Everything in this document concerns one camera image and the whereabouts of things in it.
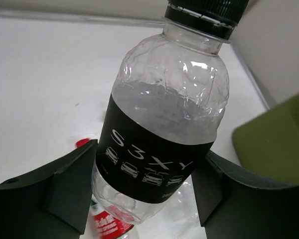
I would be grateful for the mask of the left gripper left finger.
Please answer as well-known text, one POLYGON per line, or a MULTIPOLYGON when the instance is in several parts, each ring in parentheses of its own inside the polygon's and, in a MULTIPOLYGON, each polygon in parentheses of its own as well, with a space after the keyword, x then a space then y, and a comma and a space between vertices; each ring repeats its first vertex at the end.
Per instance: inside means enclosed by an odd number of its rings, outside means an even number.
POLYGON ((78 239, 92 196, 98 141, 0 183, 0 239, 78 239))

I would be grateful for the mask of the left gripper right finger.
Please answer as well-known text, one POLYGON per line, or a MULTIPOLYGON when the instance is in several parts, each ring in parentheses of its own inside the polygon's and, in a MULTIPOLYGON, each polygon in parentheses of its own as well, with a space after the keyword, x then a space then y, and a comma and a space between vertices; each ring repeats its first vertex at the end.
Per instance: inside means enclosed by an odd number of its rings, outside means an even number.
POLYGON ((212 151, 191 178, 208 239, 299 239, 299 185, 255 174, 212 151))

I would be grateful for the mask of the red label water bottle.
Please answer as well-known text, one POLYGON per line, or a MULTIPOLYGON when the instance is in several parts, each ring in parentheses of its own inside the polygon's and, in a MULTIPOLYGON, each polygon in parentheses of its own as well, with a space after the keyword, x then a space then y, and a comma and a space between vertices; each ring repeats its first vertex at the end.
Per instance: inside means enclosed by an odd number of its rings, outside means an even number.
POLYGON ((96 239, 139 239, 139 233, 132 224, 113 217, 92 195, 88 223, 96 239))

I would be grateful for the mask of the black label small bottle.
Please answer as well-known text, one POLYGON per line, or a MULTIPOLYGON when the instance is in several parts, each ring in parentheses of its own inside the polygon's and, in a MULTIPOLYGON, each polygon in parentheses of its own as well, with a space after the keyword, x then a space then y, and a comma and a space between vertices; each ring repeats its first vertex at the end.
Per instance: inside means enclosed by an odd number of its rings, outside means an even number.
POLYGON ((216 140, 229 99, 219 51, 246 0, 170 0, 160 34, 122 60, 96 152, 93 194, 114 217, 157 214, 216 140))

